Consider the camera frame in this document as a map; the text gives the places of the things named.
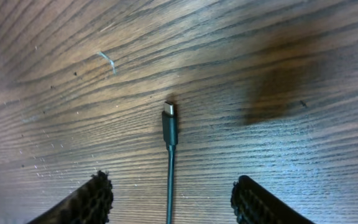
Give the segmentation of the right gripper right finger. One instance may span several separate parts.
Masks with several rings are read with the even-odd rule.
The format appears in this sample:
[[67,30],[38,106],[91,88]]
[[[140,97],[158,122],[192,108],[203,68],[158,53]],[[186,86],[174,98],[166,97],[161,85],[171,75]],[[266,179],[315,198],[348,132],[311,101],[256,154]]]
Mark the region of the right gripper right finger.
[[247,175],[234,183],[231,207],[238,224],[313,224]]

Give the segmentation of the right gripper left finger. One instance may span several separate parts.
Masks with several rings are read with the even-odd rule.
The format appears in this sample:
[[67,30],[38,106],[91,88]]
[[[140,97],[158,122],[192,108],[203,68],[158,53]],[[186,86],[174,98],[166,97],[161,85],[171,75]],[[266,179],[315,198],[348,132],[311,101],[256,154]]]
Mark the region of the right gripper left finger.
[[113,200],[108,173],[99,170],[89,181],[29,224],[107,224]]

